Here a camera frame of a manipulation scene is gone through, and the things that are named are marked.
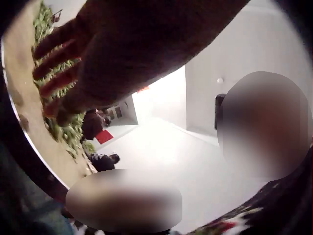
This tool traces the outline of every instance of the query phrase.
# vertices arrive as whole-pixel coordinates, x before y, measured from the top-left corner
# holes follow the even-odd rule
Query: finger
[[[76,40],[70,41],[64,47],[54,51],[49,57],[45,58],[37,68],[34,69],[34,79],[37,80],[44,77],[47,73],[49,73],[50,69],[53,69],[60,63],[79,57],[82,51],[83,48],[77,46]]]
[[[44,116],[55,117],[58,125],[67,125],[71,118],[78,113],[83,113],[88,108],[93,108],[94,100],[91,95],[86,95],[79,81],[68,90],[64,97],[54,99],[44,107]]]
[[[49,97],[54,90],[63,88],[64,86],[74,82],[77,79],[77,72],[81,62],[76,63],[74,66],[68,68],[62,73],[58,73],[47,84],[42,86],[39,90],[41,97]]]
[[[45,117],[55,117],[58,110],[60,99],[55,98],[52,102],[43,107],[43,113]]]
[[[75,33],[75,19],[69,21],[65,25],[55,28],[50,35],[47,35],[36,47],[33,54],[34,59],[38,60],[44,57],[53,48],[59,46],[70,39],[72,39]]]

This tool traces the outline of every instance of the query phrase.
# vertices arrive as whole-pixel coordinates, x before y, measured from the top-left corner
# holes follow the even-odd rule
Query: red mat
[[[108,140],[113,139],[113,136],[107,130],[104,130],[97,134],[96,139],[99,141],[100,144],[103,144]]]

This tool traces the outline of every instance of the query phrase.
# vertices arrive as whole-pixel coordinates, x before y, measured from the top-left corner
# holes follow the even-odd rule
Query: hand
[[[177,70],[247,1],[87,0],[75,19],[44,38],[34,52],[34,59],[40,59],[64,45],[34,70],[34,79],[61,62],[82,58],[41,87],[41,96],[49,96],[77,80],[64,97],[44,107],[45,115],[63,126],[75,113],[110,107]]]

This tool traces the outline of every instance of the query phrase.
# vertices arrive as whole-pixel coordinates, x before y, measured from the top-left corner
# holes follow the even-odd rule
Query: dark jacket
[[[88,158],[98,172],[115,169],[114,162],[108,155],[93,153]]]
[[[86,112],[82,125],[82,139],[93,140],[103,129],[103,119],[96,113],[96,109]]]

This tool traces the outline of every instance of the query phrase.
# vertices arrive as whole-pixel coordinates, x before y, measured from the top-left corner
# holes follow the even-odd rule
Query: vegetable pile
[[[46,35],[52,33],[53,31],[53,23],[51,21],[52,16],[53,14],[51,12],[51,9],[47,8],[43,3],[41,3],[38,17],[34,20],[33,23],[35,28],[35,45],[34,45],[35,47]],[[40,65],[42,60],[43,59],[34,61],[35,65],[36,66]],[[68,60],[65,63],[58,65],[57,67],[53,68],[44,78],[37,81],[34,80],[34,83],[38,88],[40,88],[48,81],[50,81],[50,79],[52,79],[56,73],[63,72],[65,69],[75,64],[77,60],[79,59]],[[47,103],[53,101],[56,97],[58,98],[63,97],[66,94],[66,92],[69,89],[71,89],[74,85],[75,82],[70,83],[66,87],[57,90],[49,98],[41,98],[42,104],[46,105]],[[85,115],[84,113],[76,114],[72,119],[71,123],[66,127],[60,127],[56,123],[56,120],[54,118],[44,117],[46,128],[49,130],[53,138],[57,142],[65,141],[68,144],[67,151],[73,158],[76,158],[78,156],[79,150],[83,148],[83,146],[80,143],[80,139],[83,136],[81,127],[83,124],[84,115]],[[88,152],[95,151],[94,147],[91,145],[92,145],[91,143],[88,144],[84,143],[84,146],[86,147]]]

